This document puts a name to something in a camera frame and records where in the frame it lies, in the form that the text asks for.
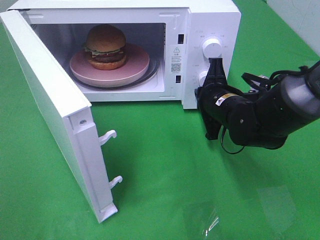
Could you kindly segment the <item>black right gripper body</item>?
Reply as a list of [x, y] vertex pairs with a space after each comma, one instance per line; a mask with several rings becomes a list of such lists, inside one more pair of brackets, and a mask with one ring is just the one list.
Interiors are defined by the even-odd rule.
[[203, 86], [196, 90], [195, 96], [202, 114], [213, 118], [225, 118], [227, 111], [222, 110], [223, 102], [229, 97], [240, 96], [240, 90], [228, 85], [226, 77], [209, 76]]

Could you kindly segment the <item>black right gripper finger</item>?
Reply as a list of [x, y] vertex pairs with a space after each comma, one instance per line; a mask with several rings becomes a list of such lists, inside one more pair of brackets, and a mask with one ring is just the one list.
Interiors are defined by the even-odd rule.
[[208, 140], [217, 140], [222, 124], [210, 116], [204, 109], [200, 109], [201, 117], [205, 126], [205, 137]]
[[227, 78], [224, 71], [223, 59], [209, 58], [209, 70], [207, 72], [206, 80], [213, 82], [226, 82]]

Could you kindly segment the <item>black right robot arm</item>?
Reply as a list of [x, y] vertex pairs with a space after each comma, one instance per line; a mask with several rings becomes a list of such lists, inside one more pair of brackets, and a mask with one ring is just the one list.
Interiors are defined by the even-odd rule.
[[222, 140], [228, 133], [238, 146], [275, 150], [289, 134], [320, 117], [319, 63], [270, 77], [244, 73], [250, 92], [227, 83], [221, 58], [209, 63], [204, 83], [195, 91], [208, 140]]

